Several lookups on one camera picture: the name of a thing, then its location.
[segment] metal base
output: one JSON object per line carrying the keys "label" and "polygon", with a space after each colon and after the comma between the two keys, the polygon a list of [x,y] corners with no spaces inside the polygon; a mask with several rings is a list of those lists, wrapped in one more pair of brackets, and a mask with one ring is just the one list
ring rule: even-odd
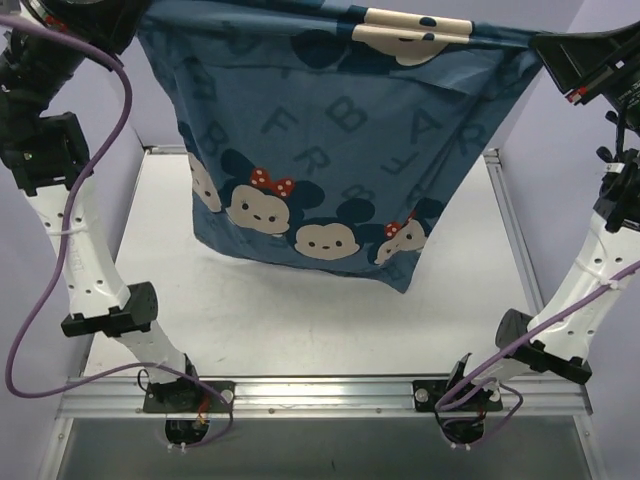
{"label": "metal base", "polygon": [[[235,383],[233,412],[236,418],[362,418],[433,416],[415,409],[415,381],[447,381],[445,375],[389,377],[236,377],[203,378],[212,385]],[[519,415],[566,416],[589,413],[583,389],[556,376],[523,376],[508,382],[520,391],[526,402]],[[134,378],[99,380],[65,394],[59,411],[61,418],[196,418],[196,413],[146,413],[145,394]],[[517,403],[515,395],[504,392],[504,410]],[[447,416],[465,415],[451,412]],[[491,412],[489,415],[502,415]],[[210,417],[224,418],[214,413]]]}

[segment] table surface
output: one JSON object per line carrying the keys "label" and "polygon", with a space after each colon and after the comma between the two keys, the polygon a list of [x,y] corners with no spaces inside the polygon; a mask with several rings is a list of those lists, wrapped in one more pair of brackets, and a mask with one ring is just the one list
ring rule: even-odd
{"label": "table surface", "polygon": [[[482,159],[404,295],[370,280],[223,257],[194,238],[191,202],[187,156],[148,155],[117,267],[128,284],[153,282],[158,321],[200,375],[449,373],[464,354],[493,351],[507,309],[528,310]],[[133,361],[96,335],[85,374]]]}

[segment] red label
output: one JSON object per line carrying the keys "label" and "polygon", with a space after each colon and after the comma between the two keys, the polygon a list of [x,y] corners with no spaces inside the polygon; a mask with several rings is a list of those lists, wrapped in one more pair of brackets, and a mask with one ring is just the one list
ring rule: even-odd
{"label": "red label", "polygon": [[60,32],[66,32],[67,30],[69,30],[69,27],[67,27],[64,23],[62,23],[57,18],[52,17],[51,15],[47,15],[46,17],[44,17],[44,22]]}

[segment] pillowcase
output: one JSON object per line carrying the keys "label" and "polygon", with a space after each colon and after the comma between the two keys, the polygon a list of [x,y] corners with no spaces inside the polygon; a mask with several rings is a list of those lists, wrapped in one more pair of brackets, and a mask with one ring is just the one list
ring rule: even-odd
{"label": "pillowcase", "polygon": [[540,70],[535,33],[321,0],[156,0],[138,36],[189,152],[202,243],[404,293]]}

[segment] blue cloth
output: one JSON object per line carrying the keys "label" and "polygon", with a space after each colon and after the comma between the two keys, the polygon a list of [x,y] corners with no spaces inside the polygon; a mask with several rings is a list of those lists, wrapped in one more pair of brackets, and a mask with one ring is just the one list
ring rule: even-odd
{"label": "blue cloth", "polygon": [[139,39],[190,153],[201,242],[405,292],[540,70],[535,33],[322,0],[156,0]]}

